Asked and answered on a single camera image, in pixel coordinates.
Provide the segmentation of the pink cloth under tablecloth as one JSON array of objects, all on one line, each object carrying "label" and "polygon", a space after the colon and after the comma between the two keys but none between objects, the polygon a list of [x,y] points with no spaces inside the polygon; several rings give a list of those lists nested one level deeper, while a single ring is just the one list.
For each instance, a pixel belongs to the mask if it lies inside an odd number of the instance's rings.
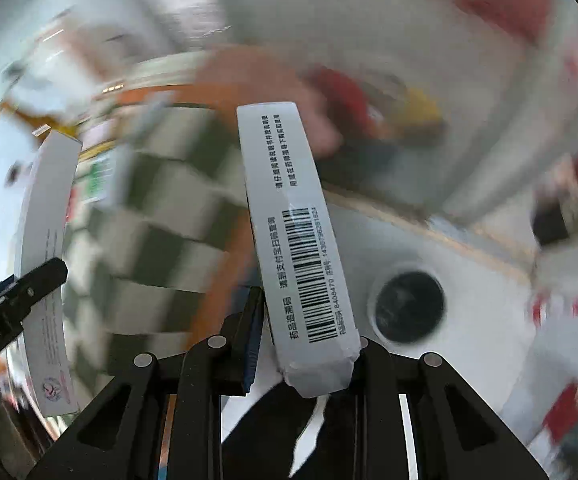
[{"label": "pink cloth under tablecloth", "polygon": [[324,96],[268,50],[249,46],[218,48],[198,69],[196,81],[232,90],[233,110],[248,104],[293,102],[315,158],[332,155],[342,144],[342,134],[328,117]]}]

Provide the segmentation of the green white checkered tablecloth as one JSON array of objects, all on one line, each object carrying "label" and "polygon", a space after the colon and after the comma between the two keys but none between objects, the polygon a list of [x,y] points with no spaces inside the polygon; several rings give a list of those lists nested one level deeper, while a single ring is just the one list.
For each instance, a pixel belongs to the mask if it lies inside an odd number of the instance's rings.
[{"label": "green white checkered tablecloth", "polygon": [[88,388],[141,352],[165,358],[199,336],[246,191],[238,143],[209,107],[170,92],[112,112],[121,130],[114,206],[77,202],[65,232],[65,338]]}]

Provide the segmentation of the green white medicine sachet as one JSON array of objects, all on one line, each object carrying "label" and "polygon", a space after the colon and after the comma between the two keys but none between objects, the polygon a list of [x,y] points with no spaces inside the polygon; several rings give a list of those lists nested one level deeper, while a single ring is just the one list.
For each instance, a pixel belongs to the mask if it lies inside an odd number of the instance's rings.
[{"label": "green white medicine sachet", "polygon": [[97,204],[102,208],[114,206],[115,167],[112,151],[78,163],[75,183],[78,197],[84,204]]}]

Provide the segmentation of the white Doctor toothpaste box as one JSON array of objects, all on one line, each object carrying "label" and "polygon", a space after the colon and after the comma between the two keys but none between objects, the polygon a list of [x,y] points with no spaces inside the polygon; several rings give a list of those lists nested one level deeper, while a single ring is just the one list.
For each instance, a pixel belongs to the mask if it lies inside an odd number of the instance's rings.
[{"label": "white Doctor toothpaste box", "polygon": [[280,373],[304,398],[343,390],[362,346],[298,107],[243,105],[237,122]]}]

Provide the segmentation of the long white paper box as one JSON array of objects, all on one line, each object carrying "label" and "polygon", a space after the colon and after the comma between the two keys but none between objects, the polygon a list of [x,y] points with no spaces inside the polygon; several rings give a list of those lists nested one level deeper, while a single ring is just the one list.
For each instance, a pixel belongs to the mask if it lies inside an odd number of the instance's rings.
[{"label": "long white paper box", "polygon": [[80,142],[48,134],[27,179],[14,251],[13,272],[31,305],[23,319],[24,347],[39,411],[59,416],[77,411],[66,357],[61,287],[68,270],[62,259],[66,211]]}]

